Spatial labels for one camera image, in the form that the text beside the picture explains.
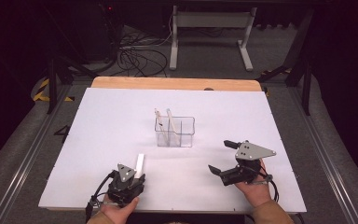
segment table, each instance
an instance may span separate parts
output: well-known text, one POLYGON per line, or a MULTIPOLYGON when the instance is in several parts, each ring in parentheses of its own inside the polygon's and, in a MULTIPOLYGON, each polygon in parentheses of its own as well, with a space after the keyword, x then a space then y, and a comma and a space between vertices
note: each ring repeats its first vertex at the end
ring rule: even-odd
POLYGON ((265 93, 256 81, 152 77, 94 80, 39 206, 83 210, 119 162, 134 167, 137 155, 144 153, 145 191, 136 211, 250 213, 252 207, 241 192, 224 187, 209 171, 208 164, 222 170, 236 165, 235 151, 224 147, 224 140, 249 140, 275 150, 277 156, 264 161, 274 175, 280 204, 290 213, 306 212, 265 93), (196 119, 193 147, 156 146, 154 108, 167 107, 177 116, 196 119))

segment metal stand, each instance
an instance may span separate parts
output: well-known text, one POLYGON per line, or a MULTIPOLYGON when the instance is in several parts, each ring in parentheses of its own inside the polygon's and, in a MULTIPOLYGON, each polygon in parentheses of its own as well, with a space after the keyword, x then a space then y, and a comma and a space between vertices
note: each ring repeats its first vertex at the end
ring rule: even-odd
POLYGON ((231 27, 246 28, 242 40, 238 41, 243 63, 246 71, 252 71, 252 63, 246 50, 249 35, 255 19, 256 8, 253 7, 251 12, 183 12, 178 11, 177 6, 173 6, 172 12, 172 46, 170 69, 175 70, 178 58, 178 27, 231 27))
POLYGON ((310 101, 310 60, 309 57, 306 57, 306 53, 303 50, 304 40, 307 36, 307 31, 310 27, 310 22, 312 20, 313 9, 310 8, 307 11, 303 21, 298 27, 297 34, 293 40, 292 46, 287 53, 286 59, 283 62, 283 65, 272 70, 265 71, 263 76, 256 79, 258 82, 265 82, 272 77, 279 75, 281 72, 285 71, 288 68, 293 68, 289 76, 285 80, 285 83, 288 87, 295 87, 299 80, 304 76, 304 86, 302 93, 302 106, 304 112, 309 116, 309 101, 310 101))
POLYGON ((71 85, 74 81, 74 78, 71 75, 71 72, 69 71, 68 67, 72 66, 78 71, 88 75, 89 77, 96 78, 98 75, 87 69, 86 67, 75 63, 74 61, 58 56, 53 59, 51 59, 48 62, 48 78, 49 78, 49 106, 48 106, 48 114, 53 111, 54 107, 57 104, 57 78, 59 77, 61 83, 63 85, 71 85))

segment white board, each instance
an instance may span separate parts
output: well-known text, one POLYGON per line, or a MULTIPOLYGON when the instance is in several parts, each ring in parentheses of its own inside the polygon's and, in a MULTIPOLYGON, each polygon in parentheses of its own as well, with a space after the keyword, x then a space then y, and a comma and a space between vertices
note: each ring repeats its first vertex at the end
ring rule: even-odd
POLYGON ((89 88, 49 177, 39 206, 84 209, 120 162, 135 168, 145 154, 145 191, 137 211, 243 213, 251 206, 235 186, 223 186, 208 164, 233 168, 245 140, 275 150, 264 159, 286 212, 306 212, 290 161, 262 91, 156 91, 89 88), (194 117, 193 147, 157 147, 155 108, 194 117))

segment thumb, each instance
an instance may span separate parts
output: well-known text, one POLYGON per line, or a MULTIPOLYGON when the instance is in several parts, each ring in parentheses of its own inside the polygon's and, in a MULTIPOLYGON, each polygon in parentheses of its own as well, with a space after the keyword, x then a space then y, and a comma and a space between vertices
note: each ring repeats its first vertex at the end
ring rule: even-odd
POLYGON ((139 202, 139 198, 136 197, 136 198, 132 199, 131 203, 127 204, 127 206, 123 207, 121 210, 125 214, 130 215, 133 212, 133 210, 135 210, 136 205, 138 205, 138 202, 139 202))

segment human hand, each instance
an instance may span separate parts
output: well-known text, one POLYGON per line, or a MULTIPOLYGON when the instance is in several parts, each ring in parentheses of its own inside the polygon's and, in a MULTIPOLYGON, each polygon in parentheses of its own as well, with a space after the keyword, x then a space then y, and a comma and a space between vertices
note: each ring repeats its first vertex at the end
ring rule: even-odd
MULTIPOLYGON (((111 200, 107 195, 103 198, 104 202, 110 202, 111 200)), ((113 223, 115 224, 125 224, 129 215, 135 210, 136 205, 139 202, 139 198, 136 197, 132 200, 131 203, 127 204, 125 207, 120 208, 118 206, 103 204, 101 206, 101 212, 103 212, 113 223)))
MULTIPOLYGON (((266 166, 262 160, 260 160, 260 165, 266 169, 266 166)), ((260 169, 260 173, 264 175, 266 174, 263 169, 260 169)), ((264 177, 258 175, 254 181, 263 180, 264 177)), ((245 182, 240 182, 235 184, 235 186, 240 191, 242 191, 250 205, 253 207, 257 207, 258 205, 269 202, 271 200, 271 195, 269 194, 269 184, 252 185, 245 182)))

